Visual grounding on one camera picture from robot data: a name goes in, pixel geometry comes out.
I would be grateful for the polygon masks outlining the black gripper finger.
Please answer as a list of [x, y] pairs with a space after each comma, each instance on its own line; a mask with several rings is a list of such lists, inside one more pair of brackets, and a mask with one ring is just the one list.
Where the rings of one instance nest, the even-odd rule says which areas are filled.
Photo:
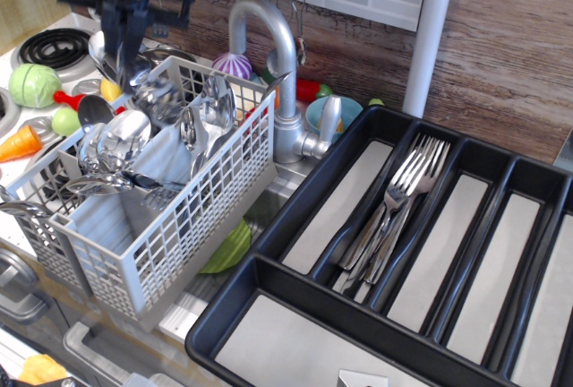
[[122, 8], [103, 8], [101, 29], [104, 33], [105, 49], [116, 60], [117, 69], [126, 68], [125, 53], [126, 10]]
[[139, 54], [140, 45], [148, 26], [147, 10], [137, 10], [126, 17], [124, 31], [124, 69], [131, 70]]

